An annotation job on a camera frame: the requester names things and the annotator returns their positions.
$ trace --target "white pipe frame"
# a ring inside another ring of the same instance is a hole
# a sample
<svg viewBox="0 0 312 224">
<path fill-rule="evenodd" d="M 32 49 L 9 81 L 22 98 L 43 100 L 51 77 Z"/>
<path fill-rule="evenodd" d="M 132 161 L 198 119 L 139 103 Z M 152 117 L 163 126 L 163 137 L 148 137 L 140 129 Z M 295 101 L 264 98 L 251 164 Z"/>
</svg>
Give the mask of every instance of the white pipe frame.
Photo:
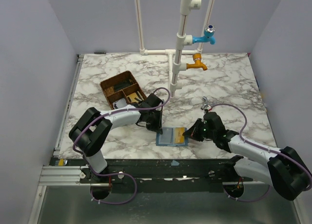
<svg viewBox="0 0 312 224">
<path fill-rule="evenodd" d="M 203 25 L 202 36 L 205 26 L 209 23 L 211 16 L 211 11 L 215 0 L 209 0 L 209 5 L 207 8 L 206 18 Z M 169 67 L 169 89 L 171 92 L 171 97 L 175 96 L 175 91 L 181 89 L 182 86 L 177 82 L 178 74 L 180 71 L 186 70 L 186 64 L 181 63 L 181 55 L 193 55 L 195 53 L 201 53 L 203 43 L 200 43 L 197 50 L 183 50 L 184 46 L 193 44 L 193 36 L 185 34 L 185 27 L 189 13 L 192 9 L 200 9 L 201 0 L 181 0 L 180 4 L 180 23 L 179 30 L 176 35 L 176 49 L 164 49 L 164 50 L 147 50 L 144 47 L 143 41 L 143 30 L 142 30 L 142 17 L 140 0 L 135 0 L 136 6 L 136 21 L 138 28 L 138 37 L 140 43 L 140 54 L 141 55 L 168 55 L 168 67 Z"/>
</svg>

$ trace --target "metal floor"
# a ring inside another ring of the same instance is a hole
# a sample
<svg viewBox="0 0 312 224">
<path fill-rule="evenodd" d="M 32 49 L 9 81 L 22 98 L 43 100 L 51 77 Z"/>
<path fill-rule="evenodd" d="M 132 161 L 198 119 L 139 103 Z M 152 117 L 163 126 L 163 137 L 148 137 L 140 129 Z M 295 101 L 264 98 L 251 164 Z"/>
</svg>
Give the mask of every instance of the metal floor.
<svg viewBox="0 0 312 224">
<path fill-rule="evenodd" d="M 266 185 L 248 185 L 242 198 L 261 196 Z M 130 194 L 112 194 L 109 201 Z M 91 202 L 88 187 L 48 187 L 40 224 L 298 224 L 293 202 L 275 191 L 256 203 L 230 200 L 223 193 L 139 193 L 124 205 Z"/>
</svg>

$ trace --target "gray metal panel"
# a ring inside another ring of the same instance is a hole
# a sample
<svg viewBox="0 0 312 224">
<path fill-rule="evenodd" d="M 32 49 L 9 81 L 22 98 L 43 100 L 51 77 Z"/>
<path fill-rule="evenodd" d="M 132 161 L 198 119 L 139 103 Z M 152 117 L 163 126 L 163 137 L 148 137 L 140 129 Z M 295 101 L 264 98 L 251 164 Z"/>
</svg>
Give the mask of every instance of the gray metal panel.
<svg viewBox="0 0 312 224">
<path fill-rule="evenodd" d="M 312 170 L 311 0 L 282 0 L 251 55 L 279 147 L 296 149 Z M 312 192 L 303 192 L 312 221 Z"/>
<path fill-rule="evenodd" d="M 134 0 L 49 0 L 77 53 L 138 52 Z M 140 0 L 146 49 L 175 48 L 181 0 Z M 216 44 L 204 52 L 250 52 L 280 0 L 216 0 Z M 200 36 L 209 0 L 193 10 L 187 34 Z M 195 49 L 197 45 L 185 49 Z"/>
<path fill-rule="evenodd" d="M 0 217 L 27 223 L 77 56 L 48 0 L 0 0 Z"/>
<path fill-rule="evenodd" d="M 247 197 L 261 196 L 266 185 L 250 185 Z M 124 205 L 91 202 L 87 187 L 49 187 L 40 224 L 296 224 L 293 202 L 276 192 L 256 203 L 239 203 L 224 193 L 140 193 Z M 114 194 L 121 201 L 130 194 Z"/>
<path fill-rule="evenodd" d="M 215 45 L 203 53 L 251 52 L 280 0 L 215 0 L 210 23 Z"/>
<path fill-rule="evenodd" d="M 78 54 L 138 52 L 134 0 L 49 0 Z"/>
<path fill-rule="evenodd" d="M 186 34 L 201 36 L 209 0 L 202 0 L 199 10 L 188 16 Z M 144 45 L 146 49 L 174 49 L 180 21 L 181 0 L 140 0 Z M 198 44 L 185 46 L 197 49 Z"/>
</svg>

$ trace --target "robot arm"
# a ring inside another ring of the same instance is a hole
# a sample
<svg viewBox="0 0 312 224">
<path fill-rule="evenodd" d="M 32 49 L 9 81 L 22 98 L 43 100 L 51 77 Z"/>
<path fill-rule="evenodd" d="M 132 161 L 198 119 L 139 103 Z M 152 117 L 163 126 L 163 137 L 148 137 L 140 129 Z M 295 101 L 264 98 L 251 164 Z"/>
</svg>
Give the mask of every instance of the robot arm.
<svg viewBox="0 0 312 224">
<path fill-rule="evenodd" d="M 278 151 L 307 169 L 293 148 L 279 149 L 257 143 L 266 149 L 263 150 L 251 146 L 240 138 L 238 132 L 225 129 L 221 118 L 215 112 L 206 111 L 203 119 L 197 119 L 183 135 L 196 141 L 213 140 L 218 148 L 247 157 L 248 159 L 241 156 L 234 157 L 225 169 L 229 177 L 235 174 L 257 179 L 272 185 L 287 200 L 294 200 L 309 186 L 309 176 L 306 172 L 283 156 L 269 152 Z"/>
<path fill-rule="evenodd" d="M 135 107 L 140 109 L 138 111 L 120 111 L 121 109 L 118 109 L 100 112 L 93 107 L 89 108 L 71 129 L 69 138 L 74 142 L 93 120 L 100 115 L 108 114 L 107 117 L 95 123 L 95 129 L 93 131 L 88 129 L 77 142 L 77 146 L 84 153 L 85 160 L 97 173 L 101 173 L 107 166 L 107 162 L 101 153 L 101 148 L 111 130 L 124 125 L 146 122 L 146 128 L 148 130 L 162 134 L 162 109 L 144 110 L 157 107 L 162 102 L 155 94 L 150 94 L 146 100 L 122 108 L 133 109 Z"/>
</svg>

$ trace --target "blue faucet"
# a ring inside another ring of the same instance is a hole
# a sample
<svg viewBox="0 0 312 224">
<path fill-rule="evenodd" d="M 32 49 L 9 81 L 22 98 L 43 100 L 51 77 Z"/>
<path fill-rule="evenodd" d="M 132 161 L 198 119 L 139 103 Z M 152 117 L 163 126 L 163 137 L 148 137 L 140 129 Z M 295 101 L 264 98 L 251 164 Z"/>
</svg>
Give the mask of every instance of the blue faucet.
<svg viewBox="0 0 312 224">
<path fill-rule="evenodd" d="M 211 45 L 215 44 L 215 38 L 213 37 L 215 33 L 215 27 L 213 25 L 206 25 L 204 29 L 203 37 L 193 37 L 193 43 L 196 42 L 210 42 Z"/>
</svg>

